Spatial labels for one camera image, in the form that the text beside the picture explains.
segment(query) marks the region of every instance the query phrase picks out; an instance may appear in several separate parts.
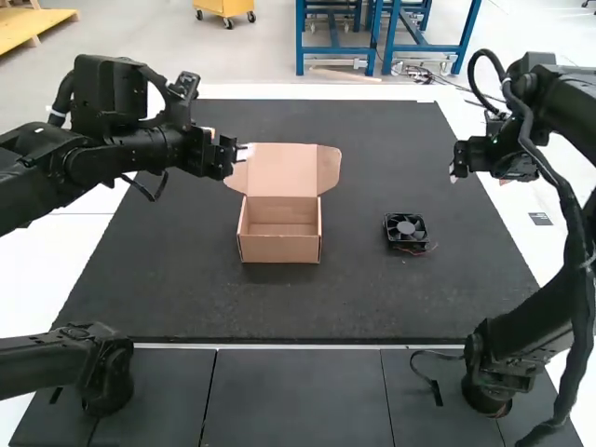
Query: box flap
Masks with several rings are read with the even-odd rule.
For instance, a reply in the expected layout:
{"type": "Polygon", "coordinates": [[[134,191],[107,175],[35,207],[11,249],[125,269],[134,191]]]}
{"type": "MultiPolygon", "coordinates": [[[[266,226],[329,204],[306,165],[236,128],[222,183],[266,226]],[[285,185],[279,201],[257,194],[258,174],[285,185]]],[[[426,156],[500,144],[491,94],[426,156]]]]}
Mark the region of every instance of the box flap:
{"type": "Polygon", "coordinates": [[[317,195],[332,189],[339,182],[342,152],[329,146],[317,147],[317,195]]]}
{"type": "Polygon", "coordinates": [[[339,180],[339,149],[316,144],[258,142],[223,182],[247,196],[315,197],[339,180]]]}

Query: open cardboard box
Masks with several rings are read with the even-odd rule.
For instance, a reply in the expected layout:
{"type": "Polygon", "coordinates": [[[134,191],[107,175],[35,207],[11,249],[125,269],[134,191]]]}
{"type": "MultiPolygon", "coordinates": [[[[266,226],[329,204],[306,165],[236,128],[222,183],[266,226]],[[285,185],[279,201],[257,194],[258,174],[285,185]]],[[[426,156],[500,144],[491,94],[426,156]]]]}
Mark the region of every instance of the open cardboard box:
{"type": "Polygon", "coordinates": [[[320,261],[320,197],[339,180],[342,153],[318,144],[253,143],[224,182],[244,193],[237,230],[243,263],[320,261]]]}

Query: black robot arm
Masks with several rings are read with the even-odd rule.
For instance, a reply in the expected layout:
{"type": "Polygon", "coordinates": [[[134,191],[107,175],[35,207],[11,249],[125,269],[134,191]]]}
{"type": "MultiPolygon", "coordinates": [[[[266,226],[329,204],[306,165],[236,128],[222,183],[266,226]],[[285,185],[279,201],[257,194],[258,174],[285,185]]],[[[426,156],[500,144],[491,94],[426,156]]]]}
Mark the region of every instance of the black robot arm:
{"type": "Polygon", "coordinates": [[[75,386],[87,414],[111,414],[132,396],[132,352],[127,337],[100,323],[71,323],[52,332],[0,339],[0,400],[75,386]]]}
{"type": "Polygon", "coordinates": [[[193,118],[199,77],[183,72],[174,84],[127,59],[78,56],[65,76],[48,124],[29,123],[0,135],[0,236],[64,207],[103,183],[122,178],[157,200],[167,168],[222,180],[237,162],[237,141],[203,129],[193,118]],[[147,115],[152,83],[166,107],[147,115]],[[68,113],[72,128],[61,129],[68,113]],[[162,176],[152,194],[127,172],[162,176]]]}
{"type": "MultiPolygon", "coordinates": [[[[78,56],[64,77],[48,123],[25,124],[0,135],[0,236],[64,207],[103,183],[122,178],[157,200],[167,168],[220,181],[241,158],[236,139],[203,129],[193,118],[196,74],[174,84],[142,63],[78,56]],[[148,84],[165,102],[147,115],[148,84]],[[62,129],[71,114],[72,128],[62,129]],[[161,175],[155,193],[126,175],[161,175]]],[[[83,409],[105,416],[132,396],[132,342],[101,323],[72,323],[52,332],[0,340],[0,400],[37,389],[74,385],[83,409]]]]}
{"type": "Polygon", "coordinates": [[[512,397],[529,392],[549,360],[571,348],[553,416],[516,444],[529,446],[567,420],[593,348],[596,194],[581,209],[571,185],[537,146],[546,145],[556,131],[596,165],[596,71],[560,67],[554,55],[527,53],[505,72],[491,51],[481,50],[470,60],[468,76],[483,104],[473,81],[480,56],[493,62],[512,113],[485,113],[486,135],[456,143],[452,176],[488,171],[501,180],[523,182],[543,176],[557,189],[567,222],[560,272],[511,312],[483,321],[466,342],[463,392],[473,408],[490,417],[506,415],[512,397]]]}

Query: blue metal frame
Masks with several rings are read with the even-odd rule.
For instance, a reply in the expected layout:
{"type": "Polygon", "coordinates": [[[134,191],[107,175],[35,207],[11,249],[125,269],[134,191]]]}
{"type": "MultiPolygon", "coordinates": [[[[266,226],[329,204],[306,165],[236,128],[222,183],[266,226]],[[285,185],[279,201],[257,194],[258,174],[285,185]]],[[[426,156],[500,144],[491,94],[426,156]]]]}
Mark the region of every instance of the blue metal frame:
{"type": "MultiPolygon", "coordinates": [[[[428,0],[428,13],[430,12],[430,2],[428,0]]],[[[472,30],[474,29],[474,23],[478,16],[478,11],[481,7],[481,0],[472,0],[472,3],[467,14],[466,25],[462,32],[461,39],[458,45],[432,45],[429,44],[426,39],[422,36],[421,31],[424,31],[428,24],[428,14],[425,15],[424,19],[420,23],[420,26],[412,22],[407,17],[406,12],[410,12],[410,5],[408,7],[401,7],[401,0],[392,0],[392,5],[389,6],[391,9],[391,17],[389,19],[389,29],[387,31],[387,40],[385,46],[385,56],[383,60],[383,75],[391,74],[391,61],[393,59],[393,53],[396,51],[420,51],[420,52],[435,52],[435,53],[453,53],[457,56],[451,73],[453,75],[459,75],[462,64],[464,63],[464,57],[466,56],[467,45],[469,39],[472,36],[472,30]],[[395,45],[395,32],[398,26],[398,19],[404,24],[408,33],[415,42],[414,45],[395,45]]]]}
{"type": "MultiPolygon", "coordinates": [[[[373,27],[373,8],[377,0],[369,0],[366,8],[366,22],[365,30],[370,30],[373,27]]],[[[432,7],[432,0],[422,0],[418,3],[408,3],[408,6],[403,7],[406,12],[415,12],[423,15],[422,23],[420,24],[420,30],[425,31],[427,29],[428,18],[430,17],[430,8],[432,7]]],[[[393,5],[391,2],[383,2],[383,12],[391,12],[393,5]]]]}
{"type": "Polygon", "coordinates": [[[381,8],[375,8],[372,17],[371,43],[368,47],[342,47],[339,42],[339,34],[335,23],[335,14],[353,15],[354,32],[357,33],[360,28],[360,19],[362,14],[362,0],[350,0],[349,5],[354,9],[345,8],[346,1],[342,0],[296,0],[296,74],[302,76],[305,73],[305,55],[306,54],[336,54],[336,55],[364,55],[367,57],[366,72],[367,76],[372,76],[374,72],[374,62],[376,60],[376,43],[379,41],[379,32],[381,30],[381,8]],[[302,33],[306,27],[307,14],[324,14],[329,21],[329,32],[332,44],[330,47],[305,47],[302,42],[302,33]]]}

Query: computer fan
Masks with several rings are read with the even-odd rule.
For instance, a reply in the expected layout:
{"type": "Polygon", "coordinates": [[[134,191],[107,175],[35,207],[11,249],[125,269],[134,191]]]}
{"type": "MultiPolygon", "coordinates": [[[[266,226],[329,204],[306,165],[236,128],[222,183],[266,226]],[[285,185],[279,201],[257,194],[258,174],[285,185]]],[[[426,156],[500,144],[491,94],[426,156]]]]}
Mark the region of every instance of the computer fan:
{"type": "Polygon", "coordinates": [[[420,214],[388,213],[383,227],[391,249],[421,252],[428,248],[427,226],[420,214]]]}

